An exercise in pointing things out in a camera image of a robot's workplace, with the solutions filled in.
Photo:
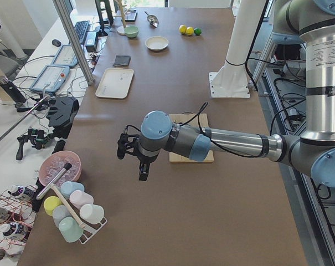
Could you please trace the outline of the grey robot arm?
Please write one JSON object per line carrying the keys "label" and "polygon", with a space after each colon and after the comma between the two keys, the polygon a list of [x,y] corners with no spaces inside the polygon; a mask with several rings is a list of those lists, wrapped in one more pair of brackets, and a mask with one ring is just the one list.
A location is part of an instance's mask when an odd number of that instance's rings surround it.
{"label": "grey robot arm", "polygon": [[335,1],[277,1],[274,35],[306,44],[306,129],[300,136],[247,134],[173,123],[162,111],[143,119],[140,133],[122,133],[117,156],[136,156],[140,180],[161,150],[203,161],[209,151],[267,157],[335,187]]}

